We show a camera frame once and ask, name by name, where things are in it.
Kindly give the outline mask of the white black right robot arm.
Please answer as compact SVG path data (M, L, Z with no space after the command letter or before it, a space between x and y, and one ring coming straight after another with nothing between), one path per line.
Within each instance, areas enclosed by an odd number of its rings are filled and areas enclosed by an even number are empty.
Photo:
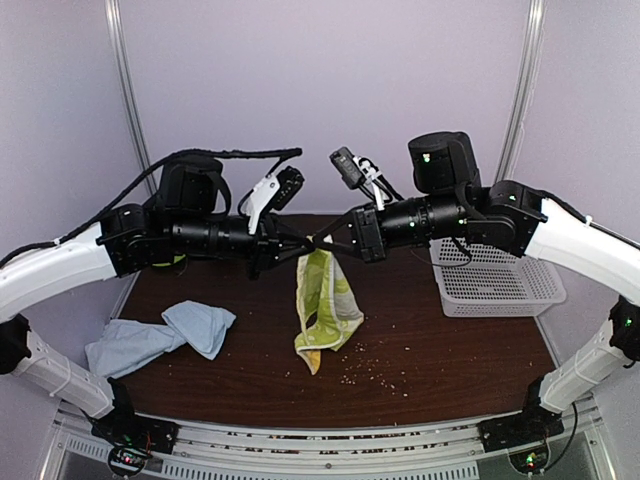
M555 195L516 181L481 183L469 136L436 132L408 150L418 195L357 206L315 234L314 245L367 263L397 247L463 239L516 257L548 261L617 292L592 339L532 382L521 412L478 426L485 451L542 442L563 432L562 414L620 367L639 360L639 247Z

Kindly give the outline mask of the green white patterned towel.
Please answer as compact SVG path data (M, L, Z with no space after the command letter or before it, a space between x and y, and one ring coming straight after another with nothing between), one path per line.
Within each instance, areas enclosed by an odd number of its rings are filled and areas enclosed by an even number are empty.
M325 250L298 259L296 311L300 332L294 349L312 375L320 370L322 353L339 351L364 322L337 258Z

